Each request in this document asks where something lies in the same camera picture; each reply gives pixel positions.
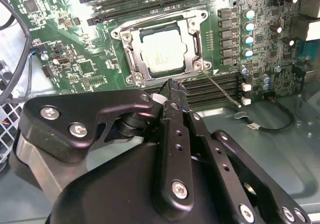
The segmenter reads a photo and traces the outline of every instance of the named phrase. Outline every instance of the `silver screw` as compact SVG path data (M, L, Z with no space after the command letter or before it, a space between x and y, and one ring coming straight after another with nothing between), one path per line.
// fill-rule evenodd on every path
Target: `silver screw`
M125 42L131 42L132 41L132 36L131 34L129 33L125 33L122 35L122 39L125 41Z
M301 120L296 120L295 124L296 124L298 127L301 127L302 121L301 121Z
M126 79L125 79L125 81L127 82L127 83L132 83L132 76L128 76Z
M274 71L275 71L276 73L280 73L281 70L282 70L282 69L281 69L280 66L277 66L277 67L274 68Z
M220 135L221 135L221 137L222 137L223 139L228 140L228 137L226 136L226 134L220 133Z
M194 62L193 68L195 70L200 70L201 69L201 63L199 61Z
M145 101L145 102L150 102L150 99L149 99L148 96L145 95L145 94L140 95L140 98L141 98L143 101Z
M307 222L306 218L304 217L304 215L298 210L298 209L294 209L295 214L298 216L298 218L301 219L301 221L303 221L304 223Z
M294 222L295 221L295 217L292 215L292 213L288 210L288 208L283 207L282 208L283 213L285 215L286 218L288 218L288 220L290 222Z
M200 116L197 113L192 113L192 116L194 117L194 119L200 120Z
M74 123L69 127L69 132L77 138L83 138L88 134L88 130L83 124Z
M42 53L40 56L40 59L42 61L48 61L49 60L49 56L46 53Z
M187 188L179 181L174 181L172 183L172 191L177 198L185 199L188 195Z
M41 116L48 120L55 120L60 116L60 113L55 108L47 107L40 111Z
M239 210L240 210L241 215L243 216L243 218L248 223L254 223L254 221L255 221L254 214L252 213L252 211L246 205L241 204L239 206Z
M171 103L171 107L174 108L175 110L179 110L179 106L176 103Z

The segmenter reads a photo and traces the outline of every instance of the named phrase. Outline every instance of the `wire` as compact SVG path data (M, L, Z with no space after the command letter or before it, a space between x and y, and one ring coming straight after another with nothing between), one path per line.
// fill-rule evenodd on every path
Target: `wire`
M32 55L34 55L36 52L33 51L29 54L29 62L28 62L28 81L27 81L27 87L25 91L24 97L9 99L7 98L4 102L4 104L7 103L25 103L30 99L31 89L32 89Z
M8 19L8 21L4 25L0 26L0 30L4 30L4 29L10 27L12 25L12 23L14 22L14 20L15 20L14 16L11 15L10 18Z
M0 105L2 103L4 103L6 101L6 99L8 99L8 97L10 96L11 92L13 91L13 89L15 88L15 86L17 85L18 81L21 78L22 72L26 66L26 62L28 59L28 55L29 55L29 51L30 51L30 47L31 47L31 34L30 31L26 25L26 23L22 20L22 18L20 17L20 15L15 11L15 9L13 7L11 7L11 5L6 1L6 0L0 0L0 3L2 3L13 15L13 17L17 20L17 22L20 24L21 29L24 32L24 36L25 36L25 44L24 44L24 49L22 51L21 57L19 59L19 62L15 68L15 71L12 75L12 78L10 79L7 87L5 88L5 90L0 94Z
M205 72L203 72L203 74L215 85L217 86L218 89L220 89L220 91L225 95L225 97L231 102L233 103L235 106L237 106L238 108L241 108L241 104L239 104L237 101L235 101L233 98L230 97L230 95L220 86L218 85L217 82L215 82L212 78L210 78L210 76L208 74L206 74Z
M242 118L246 119L246 121L248 123L247 126L250 127L251 129L259 130L259 131L265 132L265 133L278 133L278 132L281 132L281 131L284 131L284 130L290 128L296 122L295 116L292 114L292 112L289 109L287 109L286 107L284 107L282 104L280 104L278 101L276 101L275 98L269 97L268 100L272 104L275 104L282 112L287 114L287 116L290 119L288 124L286 124L285 126L283 126L281 128L277 128L277 129L264 128L264 127L261 127L260 125L258 125L257 123L255 123L248 116L242 116Z

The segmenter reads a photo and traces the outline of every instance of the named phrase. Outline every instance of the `motherboard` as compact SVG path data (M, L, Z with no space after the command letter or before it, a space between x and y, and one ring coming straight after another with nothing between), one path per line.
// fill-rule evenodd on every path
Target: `motherboard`
M8 1L58 94L152 93L172 78L188 89L191 107L227 105L210 76L249 105L271 90L299 92L293 66L319 46L307 28L320 25L301 16L303 0Z

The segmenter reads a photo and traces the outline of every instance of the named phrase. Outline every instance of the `cpu socket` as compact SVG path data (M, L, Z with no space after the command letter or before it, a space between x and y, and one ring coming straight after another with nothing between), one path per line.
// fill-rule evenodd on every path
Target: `cpu socket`
M114 29L111 36L122 41L131 70L127 83L144 87L210 69L200 33L207 17L205 10L188 9L130 20Z

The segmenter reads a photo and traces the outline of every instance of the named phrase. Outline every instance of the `green circuit board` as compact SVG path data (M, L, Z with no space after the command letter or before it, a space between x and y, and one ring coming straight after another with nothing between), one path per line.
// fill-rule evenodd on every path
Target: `green circuit board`
M28 24L32 45L41 51L38 58L43 70L59 94L160 86L161 83L139 86L128 82L132 73L126 50L111 32L129 20L191 9L204 10L208 15L200 24L199 33L202 58L211 63L206 70L210 76L224 77L245 67L253 78L253 101L261 100L268 90L285 96L301 88L291 73L300 42L296 40L289 47L281 41L289 36L291 18L298 14L299 1L275 5L275 0L160 0L158 6L159 0L8 1ZM244 16L246 10L254 11L251 20ZM254 25L254 30L245 30L248 22ZM283 31L274 33L270 25L279 25ZM248 35L253 38L252 45L243 41ZM222 44L225 40L231 42L227 52ZM245 56L247 49L253 56ZM271 80L267 89L262 86L264 74ZM206 79L201 72L174 78L181 82Z

